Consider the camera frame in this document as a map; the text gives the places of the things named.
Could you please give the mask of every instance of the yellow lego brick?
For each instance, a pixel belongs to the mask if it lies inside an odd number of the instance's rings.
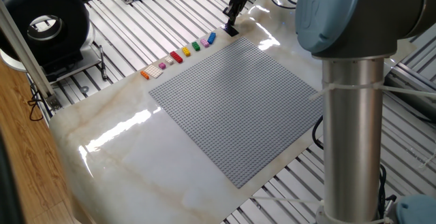
[[[183,54],[185,54],[185,56],[187,56],[187,57],[189,57],[191,55],[190,51],[186,47],[183,47],[182,51],[183,51]]]

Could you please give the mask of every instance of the red lego brick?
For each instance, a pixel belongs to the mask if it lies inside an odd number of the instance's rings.
[[[174,51],[172,51],[171,53],[170,53],[170,56],[174,59],[174,60],[176,60],[178,63],[182,63],[183,62],[183,59],[182,59],[182,57],[180,57],[177,53],[175,53]]]

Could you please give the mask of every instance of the green lego brick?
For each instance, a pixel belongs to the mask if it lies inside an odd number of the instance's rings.
[[[197,44],[197,42],[192,43],[192,47],[194,48],[194,50],[200,51],[200,46]]]

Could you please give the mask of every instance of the wooden floor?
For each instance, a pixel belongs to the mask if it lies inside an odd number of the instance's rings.
[[[23,73],[0,60],[0,128],[29,224],[80,224],[72,217],[55,143],[44,121],[29,120],[31,93]],[[34,116],[41,116],[38,108]]]

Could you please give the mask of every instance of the metal grating floor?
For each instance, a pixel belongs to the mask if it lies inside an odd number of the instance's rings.
[[[405,58],[402,63],[424,78],[436,84],[436,25],[425,33],[412,38],[418,49]]]
[[[104,47],[109,80],[102,80],[101,67],[97,65],[56,83],[54,90],[62,106],[79,102],[216,29],[227,22],[222,10],[228,1],[139,0],[131,5],[120,0],[90,1],[87,9],[96,30],[91,47],[96,53],[98,45]],[[244,12],[253,3],[250,0]],[[435,31],[433,27],[411,40],[418,50],[405,59],[408,65],[414,65],[414,69],[420,69],[420,65],[431,67],[419,64],[423,59],[419,58],[419,53],[423,53],[422,50],[436,52]],[[435,72],[428,79],[435,81]],[[80,92],[83,86],[89,87],[85,94]],[[395,96],[385,95],[381,162],[388,171],[386,194],[423,193],[436,197],[436,163],[430,163],[424,171],[418,169],[436,149],[436,132],[403,106],[407,105]],[[48,120],[49,111],[42,110]],[[324,197],[323,158],[323,152],[313,144],[255,195],[321,200]],[[223,223],[313,223],[316,209],[317,206],[311,204],[248,199]]]

